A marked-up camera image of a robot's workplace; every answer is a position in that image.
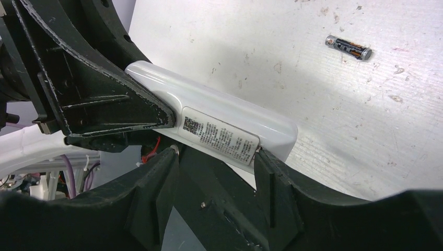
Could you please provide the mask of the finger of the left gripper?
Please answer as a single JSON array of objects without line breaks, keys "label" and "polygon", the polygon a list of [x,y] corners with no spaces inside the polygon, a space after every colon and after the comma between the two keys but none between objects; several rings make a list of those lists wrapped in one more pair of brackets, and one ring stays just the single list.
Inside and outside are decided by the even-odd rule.
[{"label": "finger of the left gripper", "polygon": [[177,154],[179,178],[171,213],[179,213],[202,246],[269,250],[264,216],[252,187],[225,163],[189,146],[181,146]]}]

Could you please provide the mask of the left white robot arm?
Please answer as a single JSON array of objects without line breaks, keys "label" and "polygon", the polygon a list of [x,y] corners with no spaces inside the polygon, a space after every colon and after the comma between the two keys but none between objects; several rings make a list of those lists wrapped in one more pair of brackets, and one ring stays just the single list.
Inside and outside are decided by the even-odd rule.
[{"label": "left white robot arm", "polygon": [[156,129],[171,107],[123,71],[145,56],[112,1],[1,1],[1,127],[31,101],[30,127],[1,137],[1,176],[72,150],[150,145],[140,167],[68,199],[1,192],[1,247],[160,250],[173,209],[207,250],[268,250],[253,189],[225,163]]}]

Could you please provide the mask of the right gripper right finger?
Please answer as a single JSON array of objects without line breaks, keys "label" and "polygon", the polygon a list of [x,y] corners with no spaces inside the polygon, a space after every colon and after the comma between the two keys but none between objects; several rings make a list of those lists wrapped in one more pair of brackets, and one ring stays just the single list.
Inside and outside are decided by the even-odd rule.
[{"label": "right gripper right finger", "polygon": [[254,158],[270,250],[442,250],[442,191],[376,201],[327,187],[267,150]]}]

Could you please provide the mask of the white remote control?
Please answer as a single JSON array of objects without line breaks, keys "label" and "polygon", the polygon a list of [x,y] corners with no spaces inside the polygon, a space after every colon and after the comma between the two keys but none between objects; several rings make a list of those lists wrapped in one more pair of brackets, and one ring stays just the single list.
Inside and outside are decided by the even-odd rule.
[{"label": "white remote control", "polygon": [[297,141],[292,120],[248,101],[146,61],[125,71],[174,111],[175,125],[160,134],[246,172],[253,172],[258,149],[285,161]]}]

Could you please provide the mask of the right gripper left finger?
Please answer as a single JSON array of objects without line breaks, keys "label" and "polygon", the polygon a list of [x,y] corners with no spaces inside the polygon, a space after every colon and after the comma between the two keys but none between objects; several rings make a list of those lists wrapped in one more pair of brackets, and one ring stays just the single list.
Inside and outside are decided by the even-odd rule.
[{"label": "right gripper left finger", "polygon": [[1,250],[161,250],[179,178],[172,148],[73,199],[1,192]]}]

